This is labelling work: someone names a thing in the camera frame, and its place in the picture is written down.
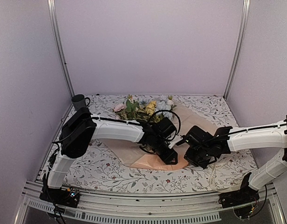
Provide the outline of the yellow fake flower stem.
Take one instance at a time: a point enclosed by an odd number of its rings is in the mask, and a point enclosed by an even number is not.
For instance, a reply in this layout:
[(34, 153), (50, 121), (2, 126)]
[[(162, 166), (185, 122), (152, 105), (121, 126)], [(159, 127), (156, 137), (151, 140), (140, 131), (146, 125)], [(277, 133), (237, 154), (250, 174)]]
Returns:
[(152, 122), (159, 122), (160, 121), (159, 115), (156, 114), (156, 115), (152, 116), (156, 112), (156, 107), (157, 107), (157, 102), (155, 100), (149, 102), (145, 106), (144, 111), (148, 115), (149, 121), (152, 121)]

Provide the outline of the blue fake flower stem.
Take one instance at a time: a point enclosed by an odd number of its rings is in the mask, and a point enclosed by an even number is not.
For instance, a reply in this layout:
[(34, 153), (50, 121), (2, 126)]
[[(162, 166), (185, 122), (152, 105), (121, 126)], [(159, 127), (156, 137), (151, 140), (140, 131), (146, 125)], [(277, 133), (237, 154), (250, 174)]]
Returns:
[(156, 107), (155, 113), (157, 115), (159, 115), (160, 118), (166, 117), (166, 118), (172, 120), (174, 115), (168, 111), (173, 111), (173, 110), (170, 110), (170, 107), (167, 105), (167, 103), (166, 103), (167, 96), (165, 96), (165, 95), (162, 95), (162, 96), (155, 98), (155, 99), (153, 99), (153, 98), (152, 99), (141, 98), (141, 99), (139, 99), (140, 107), (144, 110), (145, 106), (153, 100), (155, 100), (157, 102), (157, 107)]

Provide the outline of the pale pink white flower stem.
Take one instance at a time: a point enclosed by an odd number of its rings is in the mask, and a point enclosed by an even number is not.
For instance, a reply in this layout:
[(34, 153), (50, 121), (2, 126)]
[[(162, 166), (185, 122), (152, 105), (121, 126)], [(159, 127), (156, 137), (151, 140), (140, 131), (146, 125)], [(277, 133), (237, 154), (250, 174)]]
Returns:
[(143, 120), (141, 114), (142, 110), (140, 108), (139, 102), (135, 101), (132, 95), (128, 95), (125, 105), (125, 113), (127, 120)]

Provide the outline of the white fake flower stem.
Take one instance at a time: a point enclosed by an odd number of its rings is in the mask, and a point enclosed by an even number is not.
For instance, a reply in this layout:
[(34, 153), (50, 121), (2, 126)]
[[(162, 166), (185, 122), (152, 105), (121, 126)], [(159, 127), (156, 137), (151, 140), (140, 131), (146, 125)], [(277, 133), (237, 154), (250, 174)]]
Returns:
[(173, 96), (169, 95), (167, 96), (167, 101), (166, 101), (167, 105), (170, 107), (170, 110), (173, 110), (175, 107), (177, 107), (177, 105), (175, 104), (175, 102), (173, 101)]

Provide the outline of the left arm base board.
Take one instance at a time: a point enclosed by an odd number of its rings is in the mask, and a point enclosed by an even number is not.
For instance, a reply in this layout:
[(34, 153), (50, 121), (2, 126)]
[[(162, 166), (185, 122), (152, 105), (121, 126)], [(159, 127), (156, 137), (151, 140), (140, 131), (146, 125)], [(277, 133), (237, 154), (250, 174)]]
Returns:
[(51, 202), (56, 205), (63, 205), (71, 208), (77, 208), (80, 201), (80, 193), (76, 189), (51, 189), (42, 188), (40, 197), (41, 200)]

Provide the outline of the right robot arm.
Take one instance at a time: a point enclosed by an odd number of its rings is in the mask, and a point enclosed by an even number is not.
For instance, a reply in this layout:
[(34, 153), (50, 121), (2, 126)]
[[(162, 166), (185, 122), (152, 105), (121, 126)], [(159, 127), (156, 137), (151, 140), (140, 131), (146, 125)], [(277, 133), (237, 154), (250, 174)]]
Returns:
[(278, 153), (263, 166), (243, 177), (235, 194), (239, 203), (246, 203), (253, 192), (287, 172), (287, 115), (284, 120), (268, 125), (220, 127), (214, 134), (193, 126), (182, 138), (189, 146), (184, 158), (201, 168), (207, 168), (225, 154), (251, 149), (278, 149)]

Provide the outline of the right arm base board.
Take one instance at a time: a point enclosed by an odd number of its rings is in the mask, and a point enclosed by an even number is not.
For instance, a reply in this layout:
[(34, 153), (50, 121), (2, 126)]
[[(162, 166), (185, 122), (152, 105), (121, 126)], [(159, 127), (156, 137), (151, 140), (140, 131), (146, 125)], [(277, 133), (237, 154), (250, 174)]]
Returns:
[[(251, 202), (257, 204), (259, 198), (258, 191), (237, 190), (219, 194), (219, 204), (222, 205), (222, 208), (235, 207)], [(249, 205), (244, 208), (235, 209), (235, 215), (240, 219), (248, 219), (254, 210), (255, 206)]]

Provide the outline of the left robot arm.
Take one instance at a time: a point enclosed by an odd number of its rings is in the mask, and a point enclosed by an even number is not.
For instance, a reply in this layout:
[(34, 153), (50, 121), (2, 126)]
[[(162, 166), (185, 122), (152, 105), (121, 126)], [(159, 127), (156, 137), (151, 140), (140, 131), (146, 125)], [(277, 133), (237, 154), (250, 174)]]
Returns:
[(43, 176), (45, 194), (54, 203), (64, 198), (60, 188), (66, 173), (73, 162), (86, 153), (91, 140), (124, 140), (147, 145), (166, 165), (176, 165), (178, 154), (173, 147), (184, 139), (179, 132), (180, 127), (175, 127), (168, 118), (159, 122), (111, 119), (94, 115), (82, 107), (64, 124), (59, 140), (54, 141), (57, 150)]

